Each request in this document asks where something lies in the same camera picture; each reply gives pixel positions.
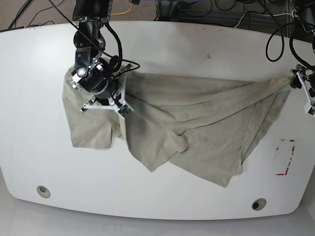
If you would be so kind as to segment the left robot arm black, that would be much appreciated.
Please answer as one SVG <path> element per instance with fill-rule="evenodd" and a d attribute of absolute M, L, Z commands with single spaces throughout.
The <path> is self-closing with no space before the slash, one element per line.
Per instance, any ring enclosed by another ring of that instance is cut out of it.
<path fill-rule="evenodd" d="M 303 60 L 295 51 L 293 41 L 301 27 L 306 33 L 312 35 L 312 49 L 315 48 L 315 2 L 313 0 L 294 0 L 295 8 L 294 30 L 289 38 L 289 47 L 294 58 L 299 62 L 292 70 L 293 77 L 290 86 L 294 89 L 303 89 L 307 103 L 305 113 L 315 115 L 315 67 Z"/>

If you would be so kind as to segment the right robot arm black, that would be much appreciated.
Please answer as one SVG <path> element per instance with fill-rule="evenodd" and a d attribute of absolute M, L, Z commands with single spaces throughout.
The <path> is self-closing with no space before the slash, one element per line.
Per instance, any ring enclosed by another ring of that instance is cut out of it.
<path fill-rule="evenodd" d="M 126 75 L 133 66 L 122 66 L 123 50 L 118 35 L 110 27 L 111 0 L 78 0 L 72 20 L 78 22 L 73 39 L 76 47 L 74 71 L 70 79 L 74 89 L 91 95 L 91 99 L 81 108 L 113 110 L 125 118 L 132 112 L 126 102 Z M 106 27 L 118 44 L 118 54 L 106 61 L 105 39 L 100 30 Z"/>

